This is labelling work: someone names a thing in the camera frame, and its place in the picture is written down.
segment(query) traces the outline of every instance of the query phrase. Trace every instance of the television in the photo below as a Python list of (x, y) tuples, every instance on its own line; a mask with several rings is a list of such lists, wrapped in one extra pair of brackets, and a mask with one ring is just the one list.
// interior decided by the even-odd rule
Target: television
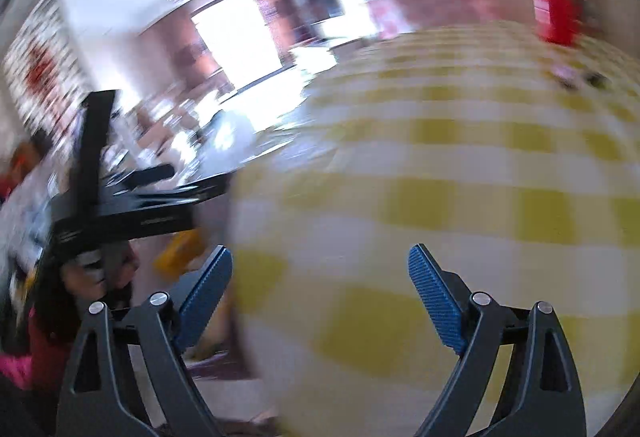
[(293, 3), (308, 26), (344, 15), (340, 0), (293, 0)]

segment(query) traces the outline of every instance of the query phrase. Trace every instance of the checkered tablecloth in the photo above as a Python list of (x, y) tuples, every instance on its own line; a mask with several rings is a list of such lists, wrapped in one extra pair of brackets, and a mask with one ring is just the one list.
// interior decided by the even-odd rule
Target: checkered tablecloth
[[(554, 305), (591, 435), (619, 404), (640, 370), (640, 65), (578, 44), (508, 22), (402, 35), (265, 134), (235, 190), (234, 280), (292, 435), (409, 437), (433, 406), (456, 356), (407, 275), (418, 242), (503, 305)], [(609, 87), (568, 91), (556, 64)]]

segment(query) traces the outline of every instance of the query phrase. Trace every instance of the red container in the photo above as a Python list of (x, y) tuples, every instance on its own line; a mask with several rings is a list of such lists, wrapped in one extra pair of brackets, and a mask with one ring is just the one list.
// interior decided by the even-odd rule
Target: red container
[(547, 42), (572, 45), (578, 23), (572, 0), (534, 0), (538, 35)]

